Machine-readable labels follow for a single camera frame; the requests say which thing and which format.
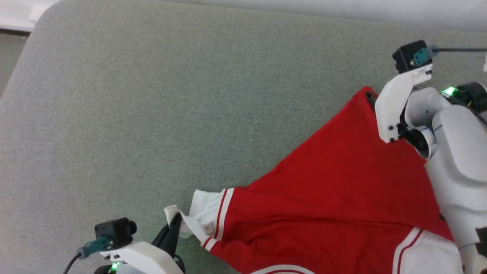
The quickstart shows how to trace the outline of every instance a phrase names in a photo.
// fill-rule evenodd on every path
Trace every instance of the gray couch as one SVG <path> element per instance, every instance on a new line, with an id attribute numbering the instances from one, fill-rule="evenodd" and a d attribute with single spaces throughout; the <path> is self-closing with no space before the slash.
<path id="1" fill-rule="evenodd" d="M 2 273 L 61 273 L 95 224 L 151 241 L 195 189 L 245 186 L 394 75 L 392 52 L 487 34 L 146 0 L 68 0 L 40 19 L 0 99 Z M 486 81 L 444 54 L 438 88 Z M 230 273 L 196 239 L 188 273 Z M 71 274 L 92 273 L 99 255 Z"/>

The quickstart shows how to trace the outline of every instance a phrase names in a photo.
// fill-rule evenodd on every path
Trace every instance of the white stripe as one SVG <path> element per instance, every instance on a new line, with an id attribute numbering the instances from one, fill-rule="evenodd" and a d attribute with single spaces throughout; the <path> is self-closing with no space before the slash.
<path id="1" fill-rule="evenodd" d="M 230 200 L 232 199 L 233 190 L 233 188 L 229 188 L 226 191 L 225 199 L 222 201 L 222 211 L 220 212 L 220 219 L 218 220 L 218 235 L 215 235 L 217 240 L 222 240 L 223 237 L 226 212 L 228 211 L 228 206 L 230 204 Z"/>
<path id="2" fill-rule="evenodd" d="M 210 238 L 210 240 L 208 241 L 208 243 L 206 243 L 206 246 L 205 246 L 205 249 L 210 251 L 211 248 L 216 244 L 216 240 L 213 239 L 213 238 Z"/>
<path id="3" fill-rule="evenodd" d="M 393 274 L 397 274 L 399 272 L 399 257 L 401 256 L 401 251 L 410 245 L 412 241 L 414 241 L 420 231 L 421 229 L 414 227 L 411 232 L 409 232 L 408 236 L 396 247 L 393 260 Z"/>
<path id="4" fill-rule="evenodd" d="M 307 270 L 304 267 L 297 266 L 297 265 L 290 265 L 290 264 L 280 264 L 280 265 L 269 266 L 269 267 L 266 267 L 264 269 L 252 272 L 251 274 L 266 274 L 266 273 L 269 273 L 272 271 L 278 271 L 278 270 L 282 270 L 282 272 L 278 272 L 278 273 L 282 273 L 282 274 L 284 274 L 284 273 L 296 274 L 296 272 L 287 272 L 286 270 L 299 271 L 299 272 L 302 272 L 305 274 L 314 274 L 314 272 Z"/>

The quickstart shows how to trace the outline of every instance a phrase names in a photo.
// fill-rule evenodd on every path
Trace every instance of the fabric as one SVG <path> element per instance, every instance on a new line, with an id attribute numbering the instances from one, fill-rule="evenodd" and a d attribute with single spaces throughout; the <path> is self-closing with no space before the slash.
<path id="1" fill-rule="evenodd" d="M 417 39 L 487 34 L 150 0 L 65 0 L 39 19 L 0 98 L 0 273 L 62 273 L 97 223 L 152 241 L 195 189 L 246 186 Z M 485 79 L 483 57 L 434 61 L 438 88 Z M 181 239 L 189 274 L 234 273 Z M 105 264 L 92 255 L 70 274 Z"/>
<path id="2" fill-rule="evenodd" d="M 366 92 L 248 187 L 196 191 L 182 229 L 242 273 L 460 273 L 424 160 L 380 140 Z"/>

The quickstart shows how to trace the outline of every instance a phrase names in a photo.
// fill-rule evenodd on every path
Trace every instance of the white cable connector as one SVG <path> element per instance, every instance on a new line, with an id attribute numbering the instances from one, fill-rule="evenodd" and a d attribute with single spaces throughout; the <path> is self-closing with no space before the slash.
<path id="1" fill-rule="evenodd" d="M 484 64 L 484 72 L 487 72 L 487 54 L 486 54 L 486 63 Z"/>

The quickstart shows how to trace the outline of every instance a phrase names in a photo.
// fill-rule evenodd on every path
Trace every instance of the black cable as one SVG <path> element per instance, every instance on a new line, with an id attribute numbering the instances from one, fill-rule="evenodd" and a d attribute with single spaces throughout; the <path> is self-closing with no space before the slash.
<path id="1" fill-rule="evenodd" d="M 71 268 L 71 266 L 75 263 L 76 260 L 78 260 L 79 258 L 81 257 L 81 253 L 78 253 L 76 254 L 76 256 L 74 256 L 71 261 L 69 262 L 68 266 L 66 267 L 66 269 L 64 270 L 63 274 L 68 274 L 68 271 L 69 269 Z"/>
<path id="2" fill-rule="evenodd" d="M 472 113 L 487 127 L 487 121 L 476 110 L 469 107 L 467 104 L 465 104 L 464 102 L 462 102 L 461 100 L 459 100 L 453 96 L 448 97 L 448 100 L 453 101 L 457 105 L 461 105 L 461 106 L 464 106 L 464 107 L 470 109 L 470 111 L 472 111 Z"/>
<path id="3" fill-rule="evenodd" d="M 487 52 L 487 48 L 432 48 L 432 52 Z"/>

